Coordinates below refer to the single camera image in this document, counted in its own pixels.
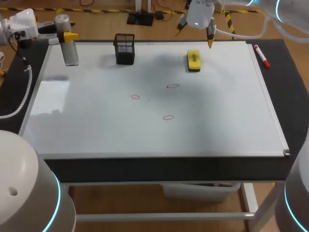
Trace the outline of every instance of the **black mesh pen holder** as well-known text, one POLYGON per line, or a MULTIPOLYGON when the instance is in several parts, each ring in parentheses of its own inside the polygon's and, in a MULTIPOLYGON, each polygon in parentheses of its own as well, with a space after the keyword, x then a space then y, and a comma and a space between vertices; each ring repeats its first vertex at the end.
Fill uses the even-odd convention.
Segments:
POLYGON ((132 65, 134 63, 134 34, 115 34, 114 47, 116 63, 132 65))

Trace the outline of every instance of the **glowing cyan ring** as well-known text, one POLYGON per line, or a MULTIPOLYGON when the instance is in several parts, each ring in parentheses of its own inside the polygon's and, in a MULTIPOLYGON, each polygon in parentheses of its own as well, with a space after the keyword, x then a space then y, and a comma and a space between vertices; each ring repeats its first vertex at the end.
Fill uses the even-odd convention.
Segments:
POLYGON ((54 219, 56 217, 56 214, 58 212, 59 205, 60 205, 60 195, 61 195, 60 194, 60 183, 59 183, 59 181, 58 181, 58 179, 57 179, 55 174, 54 174, 54 176, 55 176, 57 184, 58 184, 58 201, 57 201, 57 206, 56 206, 56 209, 54 211, 54 214, 53 214, 52 218, 50 219, 49 223, 47 224, 47 226, 45 227, 45 229, 42 232, 46 232, 49 229, 49 227, 52 225, 52 223, 53 223, 53 221, 54 221, 54 219))
POLYGON ((291 208, 289 206, 289 203, 288 203, 288 199, 286 198, 286 186, 284 186, 284 197, 285 197, 285 203, 286 203, 286 206, 288 207, 288 210, 292 216, 292 218, 294 219, 294 221, 297 223, 297 225, 304 231, 304 232, 308 232, 301 224, 300 222, 296 219, 296 217, 294 216, 294 214, 292 213, 291 211, 291 208))
POLYGON ((277 16, 278 20, 280 20, 280 22, 283 23, 283 21, 280 19, 279 14, 278 14, 279 3, 280 3, 280 0, 278 0, 277 4, 276 4, 276 16, 277 16))
POLYGON ((249 2, 246 6, 250 6, 253 2, 254 0, 251 0, 251 2, 249 2))

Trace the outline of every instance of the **whiteboard frame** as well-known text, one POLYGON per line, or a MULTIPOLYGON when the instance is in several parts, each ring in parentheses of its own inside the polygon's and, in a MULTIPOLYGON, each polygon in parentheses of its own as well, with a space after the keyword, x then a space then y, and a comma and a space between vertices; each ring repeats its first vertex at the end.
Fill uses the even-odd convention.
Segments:
MULTIPOLYGON (((177 45, 179 43, 200 43, 201 41, 175 41, 175 42, 135 42, 136 45, 139 45, 139 44, 143 44, 143 45, 154 45, 154 44, 157 44, 157 45, 177 45)), ((224 41, 224 42, 220 42, 220 43, 233 43, 234 41, 224 41)), ((82 42, 82 41, 77 41, 77 43, 82 43, 83 45, 110 45, 112 43, 111 42, 101 42, 101 41, 91 41, 91 42, 82 42)), ((268 93, 268 90, 267 90, 267 87, 266 87, 266 84, 264 82, 264 78, 263 78, 263 75, 261 73, 261 70, 260 70, 260 66, 258 64, 258 61, 257 61, 257 57, 255 55, 255 52, 254 52, 254 49, 253 49, 253 46, 252 44, 247 44, 248 45, 248 48, 249 48, 249 51, 250 51, 250 54, 251 54, 251 58, 252 58, 252 61, 253 61, 253 64, 254 64, 254 67, 255 67, 255 70, 256 70, 256 73, 257 73, 257 76, 259 78, 259 82, 260 82, 260 85, 261 85, 261 88, 263 90, 263 94, 264 94, 264 97, 266 99, 266 102, 267 102, 267 105, 269 107, 269 110, 270 110, 270 113, 271 113, 271 116, 272 116, 272 119, 273 119, 273 122, 274 122, 274 125, 276 127, 276 130, 277 130, 277 133, 278 133, 278 136, 280 138, 280 141, 281 141, 281 145, 282 145, 282 148, 283 148, 283 151, 281 154, 265 154, 265 155, 254 155, 254 154, 241 154, 241 155, 237 155, 235 154, 234 156, 202 156, 204 158, 215 158, 215 157, 255 157, 255 158, 262 158, 262 157, 267 157, 267 158, 271 158, 271 157, 284 157, 284 156, 288 156, 290 155, 289 154, 289 147, 288 147, 288 144, 285 140, 285 137, 284 137, 284 134, 283 134, 283 131, 282 131, 282 128, 280 126, 280 123, 279 123, 279 120, 278 120, 278 117, 277 117, 277 114, 275 112, 275 109, 274 109, 274 106, 272 104, 272 101, 270 99, 270 95, 268 93)), ((36 96, 37 96, 37 93, 38 93, 38 90, 40 88, 40 84, 41 84, 41 81, 43 79, 43 75, 44 75, 44 71, 45 71, 45 68, 46 68, 46 65, 47 65, 47 62, 48 62, 48 59, 50 57, 50 54, 51 54, 51 50, 52 50, 52 47, 49 46, 48 49, 47 49, 47 52, 46 52, 46 55, 45 55, 45 58, 44 58, 44 61, 43 61, 43 65, 41 67, 41 70, 40 70, 40 73, 38 75, 38 79, 37 79, 37 82, 36 82, 36 85, 34 87, 34 90, 33 90, 33 93, 31 95, 31 98, 30 98, 30 102, 29 102, 29 105, 27 107, 27 110, 26 110, 26 114, 25 114, 25 117, 23 119, 23 122, 22 122, 22 125, 21 125, 21 128, 20 128, 20 131, 19 131, 19 135, 21 137, 23 137, 23 134, 25 132, 25 128, 27 126, 27 122, 28 122, 28 119, 29 119, 29 116, 30 116, 30 112, 32 110, 32 107, 34 105, 34 102, 35 102, 35 99, 36 99, 36 96)), ((87 158, 87 156, 85 156, 85 153, 74 153, 75 156, 73 159, 96 159, 96 158, 101 158, 101 159, 109 159, 111 157, 106 157, 106 156, 100 156, 99 153, 98 154, 95 154, 95 153, 91 153, 90 157, 87 158)), ((62 154, 42 154, 40 155, 41 157, 43 157, 44 159, 51 159, 51 160, 56 160, 56 159, 68 159, 68 158, 61 158, 62 157, 62 154)), ((155 154, 149 154, 149 157, 150 158, 153 158, 153 157, 158 157, 156 156, 155 154)), ((172 157, 186 157, 186 156, 165 156, 165 157, 158 157, 158 158, 172 158, 172 157)), ((144 158, 144 157, 140 157, 138 155, 128 155, 126 157, 118 157, 116 156, 115 157, 116 159, 117 158, 144 158)))

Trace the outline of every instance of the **black mat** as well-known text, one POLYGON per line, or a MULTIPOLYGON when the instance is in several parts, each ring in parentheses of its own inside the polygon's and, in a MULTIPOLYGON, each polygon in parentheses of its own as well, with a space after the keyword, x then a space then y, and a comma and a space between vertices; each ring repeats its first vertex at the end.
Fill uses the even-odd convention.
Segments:
MULTIPOLYGON (((266 70, 258 58, 291 156, 285 158, 67 159, 46 160, 47 164, 61 182, 284 180, 307 135, 308 93, 283 40, 252 40, 247 43, 259 45, 270 62, 271 69, 266 70)), ((42 66, 46 50, 46 44, 35 43, 31 50, 22 51, 32 64, 34 81, 42 66)), ((28 77, 23 70, 22 62, 15 57, 0 89, 1 115, 14 111, 24 96, 28 77)), ((25 112, 24 107, 14 118, 0 120, 0 130, 18 133, 25 112)))

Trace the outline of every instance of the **black stand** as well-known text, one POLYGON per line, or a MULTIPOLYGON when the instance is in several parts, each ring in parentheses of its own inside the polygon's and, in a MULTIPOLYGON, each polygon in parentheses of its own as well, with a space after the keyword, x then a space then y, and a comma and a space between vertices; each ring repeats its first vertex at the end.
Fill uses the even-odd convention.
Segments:
POLYGON ((154 14, 146 11, 131 12, 127 18, 126 23, 132 25, 152 26, 154 21, 154 14))

